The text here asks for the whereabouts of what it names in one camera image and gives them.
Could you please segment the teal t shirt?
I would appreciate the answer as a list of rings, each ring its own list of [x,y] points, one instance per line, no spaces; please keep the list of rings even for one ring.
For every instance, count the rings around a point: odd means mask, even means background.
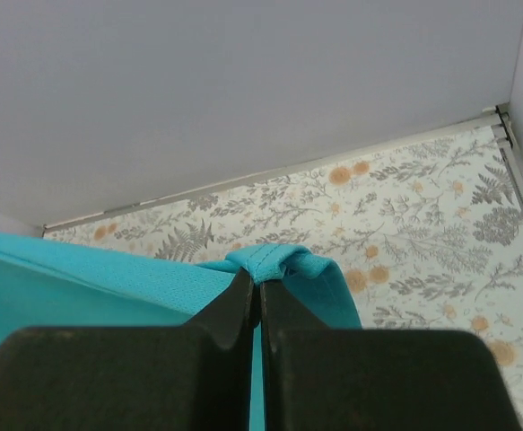
[[[241,271],[255,286],[249,425],[266,428],[260,288],[281,283],[327,326],[360,318],[337,264],[307,248],[266,243],[202,264],[139,258],[0,234],[0,345],[29,327],[180,326]]]

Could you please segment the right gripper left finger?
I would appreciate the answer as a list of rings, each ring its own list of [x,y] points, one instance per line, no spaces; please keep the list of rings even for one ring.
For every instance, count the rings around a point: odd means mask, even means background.
[[[180,326],[29,327],[0,345],[0,430],[245,430],[255,286]]]

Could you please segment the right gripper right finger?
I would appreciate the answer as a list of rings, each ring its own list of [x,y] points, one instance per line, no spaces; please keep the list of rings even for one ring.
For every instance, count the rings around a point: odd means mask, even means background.
[[[269,430],[517,430],[488,347],[459,330],[340,330],[260,288]]]

